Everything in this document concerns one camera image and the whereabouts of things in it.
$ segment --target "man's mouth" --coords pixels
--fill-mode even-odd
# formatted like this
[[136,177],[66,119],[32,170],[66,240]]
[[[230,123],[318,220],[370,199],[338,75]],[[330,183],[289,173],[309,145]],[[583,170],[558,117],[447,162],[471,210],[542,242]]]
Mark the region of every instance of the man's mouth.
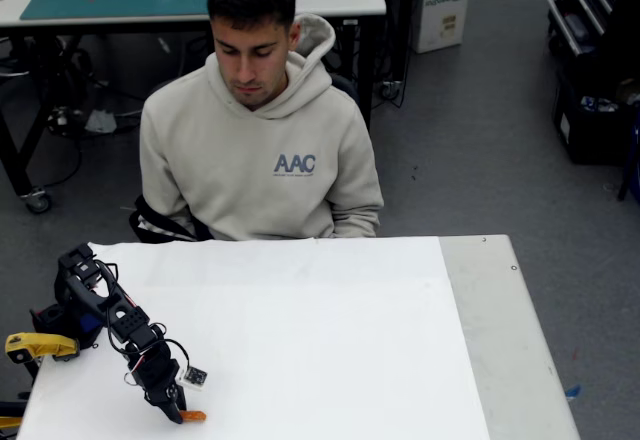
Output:
[[240,93],[255,93],[260,90],[260,87],[236,87]]

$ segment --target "beige hoodie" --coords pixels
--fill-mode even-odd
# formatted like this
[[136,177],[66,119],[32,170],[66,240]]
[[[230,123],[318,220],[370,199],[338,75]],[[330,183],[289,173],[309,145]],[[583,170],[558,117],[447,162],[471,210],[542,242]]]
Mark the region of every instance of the beige hoodie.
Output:
[[252,112],[231,95],[215,54],[153,94],[140,138],[143,195],[216,239],[373,237],[383,206],[373,149],[355,102],[321,58],[335,32],[315,15],[286,65],[289,84]]

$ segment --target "hoodie logo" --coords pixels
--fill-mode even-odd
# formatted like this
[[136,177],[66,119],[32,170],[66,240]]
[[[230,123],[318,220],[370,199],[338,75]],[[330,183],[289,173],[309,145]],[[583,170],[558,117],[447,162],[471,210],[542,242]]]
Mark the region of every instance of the hoodie logo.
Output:
[[313,175],[313,170],[316,168],[316,156],[294,155],[291,158],[291,162],[287,160],[287,156],[284,153],[280,154],[276,168],[273,170],[274,177],[310,177]]

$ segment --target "robotic arm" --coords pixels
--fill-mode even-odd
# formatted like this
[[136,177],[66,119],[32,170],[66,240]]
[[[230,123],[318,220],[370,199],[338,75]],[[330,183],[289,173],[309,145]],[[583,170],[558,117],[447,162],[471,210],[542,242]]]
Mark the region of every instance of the robotic arm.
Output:
[[[145,400],[159,407],[169,420],[180,424],[184,418],[189,419],[188,413],[192,412],[184,412],[184,390],[176,382],[180,367],[171,358],[168,343],[180,347],[187,358],[182,382],[200,389],[206,373],[189,365],[187,352],[175,340],[164,337],[166,331],[160,328],[161,324],[149,324],[144,310],[118,284],[117,266],[111,266],[115,275],[109,265],[94,258],[87,244],[60,257],[55,281],[58,303],[40,313],[31,312],[36,331],[77,339],[84,349],[93,345],[102,327],[106,327],[111,346],[127,360],[129,372],[145,392]],[[94,291],[101,280],[107,285],[106,298]],[[113,336],[124,349],[116,346]]]

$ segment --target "yellow clamp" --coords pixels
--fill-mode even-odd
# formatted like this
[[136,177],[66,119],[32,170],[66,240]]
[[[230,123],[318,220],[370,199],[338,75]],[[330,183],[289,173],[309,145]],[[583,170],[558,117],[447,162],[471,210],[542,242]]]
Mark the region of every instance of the yellow clamp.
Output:
[[53,355],[56,360],[74,358],[80,346],[77,340],[62,335],[16,333],[7,337],[4,350],[13,363],[26,363],[44,355]]
[[0,428],[14,428],[19,427],[22,423],[20,417],[0,417]]

